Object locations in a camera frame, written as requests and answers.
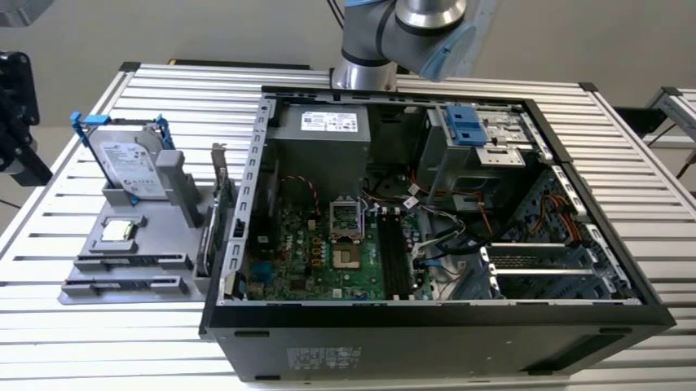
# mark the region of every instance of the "green circuit board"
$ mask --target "green circuit board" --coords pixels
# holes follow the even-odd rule
[[[311,223],[307,224],[307,220],[314,218],[313,210],[293,209],[290,206],[281,208],[273,279],[263,288],[263,294],[257,292],[254,299],[267,301],[386,299],[377,215],[366,213],[365,238],[360,244],[333,244],[326,213],[329,210],[322,210],[322,218],[315,220],[314,229],[310,229]],[[418,232],[417,218],[406,215],[401,221],[405,236],[412,238],[412,235]],[[353,255],[360,256],[358,266],[353,263],[350,268],[334,267],[338,262],[334,260],[334,249],[339,248],[350,248]],[[418,290],[417,295],[418,299],[432,298],[429,283]]]

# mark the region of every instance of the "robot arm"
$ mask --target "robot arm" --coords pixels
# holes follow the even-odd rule
[[[331,86],[393,90],[397,64],[441,81],[453,74],[476,36],[466,0],[345,0],[342,62]]]

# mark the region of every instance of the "white wall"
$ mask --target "white wall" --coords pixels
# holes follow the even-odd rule
[[[504,0],[492,26],[476,77],[592,81],[616,105],[696,87],[694,0]]]
[[[331,67],[342,32],[323,0],[56,0],[35,24],[0,29],[30,54],[43,124],[90,111],[123,61],[171,58]]]

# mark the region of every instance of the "white label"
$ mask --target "white label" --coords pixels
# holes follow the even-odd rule
[[[418,198],[409,197],[406,201],[404,201],[404,206],[406,206],[408,209],[413,208],[416,204],[418,203]]]
[[[106,259],[104,263],[107,265],[131,265],[131,260],[127,258],[114,258],[114,259]]]
[[[356,369],[362,348],[338,346],[330,348],[287,348],[290,368],[302,370]]]
[[[94,283],[91,286],[98,289],[119,289],[120,288],[119,283]]]
[[[410,187],[409,187],[409,193],[412,193],[412,196],[417,195],[418,192],[421,191],[421,188],[418,187],[418,185],[414,183]]]
[[[123,190],[138,198],[164,197],[164,187],[147,149],[136,143],[99,145]]]
[[[354,112],[303,112],[302,130],[314,132],[358,132],[358,114]]]

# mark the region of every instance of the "barcode sticker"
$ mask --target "barcode sticker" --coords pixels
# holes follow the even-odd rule
[[[414,183],[410,187],[409,187],[409,193],[412,193],[412,196],[417,195],[418,192],[421,191],[421,188],[418,187],[418,185]]]
[[[303,112],[301,130],[314,132],[358,132],[354,112]]]
[[[418,203],[418,198],[409,197],[406,201],[404,201],[404,206],[406,206],[408,209],[413,208],[416,204]]]

